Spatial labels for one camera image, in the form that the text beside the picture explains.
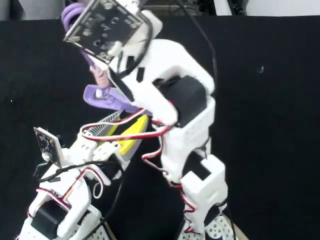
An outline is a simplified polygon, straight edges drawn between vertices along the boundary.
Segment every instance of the circuit board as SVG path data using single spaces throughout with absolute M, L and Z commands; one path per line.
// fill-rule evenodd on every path
M 116 44 L 124 46 L 142 22 L 114 0 L 93 0 L 66 34 L 64 41 L 109 63 Z
M 46 154 L 53 164 L 61 168 L 61 158 L 63 155 L 59 139 L 41 127 L 34 127 L 33 130 L 41 153 Z

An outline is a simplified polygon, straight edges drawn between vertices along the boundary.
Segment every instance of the mounting hole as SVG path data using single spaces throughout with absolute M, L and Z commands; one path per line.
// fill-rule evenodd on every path
M 95 40 L 94 42 L 93 42 L 93 45 L 95 45 L 95 46 L 99 46 L 101 44 L 101 41 L 100 40 Z
M 111 19 L 111 23 L 112 23 L 112 24 L 115 24 L 115 23 L 118 22 L 118 20 L 119 20 L 119 18 L 113 17 L 113 18 Z

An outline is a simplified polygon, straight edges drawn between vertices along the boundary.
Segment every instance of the black backdrop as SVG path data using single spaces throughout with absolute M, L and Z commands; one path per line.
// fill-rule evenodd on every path
M 191 22 L 162 20 L 159 37 L 182 43 L 212 72 Z M 320 17 L 199 21 L 217 52 L 212 150 L 226 164 L 234 221 L 250 239 L 318 239 Z M 80 53 L 62 43 L 59 21 L 1 22 L 0 30 L 0 232 L 9 240 L 35 196 L 41 157 L 32 127 L 69 145 L 82 124 L 109 112 L 83 102 L 93 79 Z M 144 141 L 138 154 L 155 148 Z M 106 208 L 116 188 L 107 190 Z M 170 240 L 182 208 L 179 194 L 136 157 L 109 222 L 119 240 Z

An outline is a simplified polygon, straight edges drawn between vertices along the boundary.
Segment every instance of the yellow component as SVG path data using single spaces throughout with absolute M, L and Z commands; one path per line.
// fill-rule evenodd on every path
M 111 127 L 110 131 L 108 131 L 108 132 L 106 133 L 106 136 L 111 136 L 112 134 L 114 134 L 114 132 L 115 132 L 115 130 L 117 129 L 117 127 L 118 127 L 118 125 L 113 125 L 113 126 Z M 98 146 L 100 146 L 100 145 L 102 145 L 102 144 L 104 144 L 104 143 L 105 143 L 105 142 L 102 141 L 102 142 L 100 142 L 100 143 L 98 144 Z
M 143 115 L 143 116 L 139 117 L 138 120 L 133 125 L 131 125 L 127 130 L 125 130 L 121 134 L 121 136 L 128 135 L 128 134 L 142 133 L 147 124 L 148 124 L 148 116 L 147 115 Z M 118 143 L 121 146 L 121 148 L 119 150 L 119 153 L 121 155 L 126 155 L 128 153 L 128 151 L 135 145 L 136 141 L 137 140 L 121 140 L 121 141 L 118 141 Z
M 110 129 L 110 131 L 108 131 L 108 133 L 106 134 L 106 136 L 111 136 L 112 134 L 114 134 L 115 130 L 117 129 L 118 125 L 113 125 Z

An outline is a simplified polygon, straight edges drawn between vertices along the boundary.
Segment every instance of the black wire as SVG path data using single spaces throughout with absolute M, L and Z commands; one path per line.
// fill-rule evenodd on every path
M 233 240 L 237 240 L 234 220 L 232 218 L 231 211 L 230 211 L 230 208 L 228 205 L 225 207 L 225 210 L 227 211 L 227 213 L 229 215 L 230 224 L 231 224 L 231 228 L 232 228 L 232 232 L 233 232 Z
M 130 64 L 126 70 L 124 70 L 118 74 L 118 77 L 120 79 L 123 79 L 124 77 L 128 76 L 142 62 L 142 60 L 144 59 L 144 57 L 149 49 L 150 43 L 151 43 L 153 35 L 154 35 L 154 26 L 152 25 L 149 18 L 147 18 L 141 12 L 138 12 L 137 16 L 140 17 L 142 19 L 142 21 L 144 21 L 145 24 L 147 25 L 148 30 L 147 30 L 146 40 L 144 42 L 142 51 L 140 52 L 139 56 L 136 58 L 134 63 Z
M 141 0 L 140 3 L 139 3 L 139 5 L 138 5 L 138 8 L 139 8 L 139 9 L 142 9 L 147 2 L 149 2 L 149 0 Z
M 107 214 L 103 218 L 100 219 L 100 223 L 91 232 L 89 232 L 89 234 L 87 236 L 85 236 L 82 240 L 88 240 L 89 238 L 91 238 L 91 236 L 93 234 L 95 234 L 95 232 L 106 222 L 106 220 L 110 217 L 111 213 L 114 211 L 114 208 L 116 206 L 116 203 L 118 202 L 118 199 L 119 199 L 119 196 L 120 196 L 120 192 L 121 192 L 121 189 L 122 189 L 122 185 L 123 185 L 123 180 L 124 180 L 123 174 L 122 174 L 121 177 L 122 177 L 122 179 L 121 179 L 118 191 L 117 191 L 117 193 L 115 195 L 114 201 L 113 201 L 112 206 L 110 207 L 109 211 L 107 212 Z
M 81 167 L 84 167 L 84 166 L 87 166 L 87 165 L 91 165 L 91 164 L 94 164 L 94 165 L 108 165 L 108 164 L 110 164 L 110 165 L 118 165 L 118 166 L 120 166 L 121 172 L 123 171 L 121 164 L 119 162 L 117 162 L 117 161 L 87 161 L 87 162 L 85 162 L 83 164 L 71 165 L 71 166 L 67 166 L 67 167 L 64 167 L 64 168 L 59 168 L 51 176 L 47 176 L 45 178 L 40 178 L 40 179 L 37 179 L 37 180 L 39 181 L 39 183 L 47 182 L 47 181 L 50 181 L 50 180 L 56 178 L 57 176 L 59 176 L 62 173 L 68 172 L 71 169 L 81 168 Z
M 120 65 L 121 65 L 121 61 L 122 61 L 123 57 L 124 57 L 124 52 L 121 51 L 120 54 L 119 54 L 118 63 L 116 65 L 116 73 L 117 74 L 120 72 Z
M 185 6 L 185 8 L 186 8 L 187 10 L 193 10 L 193 11 L 196 13 L 197 16 L 200 16 L 200 12 L 198 12 L 195 8 L 189 7 L 189 6 Z M 173 15 L 176 14 L 179 10 L 181 10 L 181 9 L 178 8 L 178 9 L 174 10 L 174 11 L 173 11 Z
M 213 78 L 214 78 L 215 81 L 217 81 L 217 79 L 218 79 L 218 69 L 217 69 L 217 59 L 216 59 L 216 50 L 215 50 L 215 48 L 212 46 L 208 36 L 206 35 L 206 33 L 204 32 L 202 27 L 199 25 L 199 23 L 196 21 L 196 19 L 190 14 L 190 12 L 186 9 L 186 7 L 181 2 L 181 0 L 175 0 L 175 2 L 183 10 L 184 14 L 187 15 L 191 19 L 191 21 L 193 22 L 195 27 L 199 30 L 199 32 L 202 35 L 202 37 L 204 38 L 204 40 L 207 42 L 207 44 L 208 44 L 208 46 L 210 48 L 210 51 L 211 51 L 212 65 L 213 65 Z

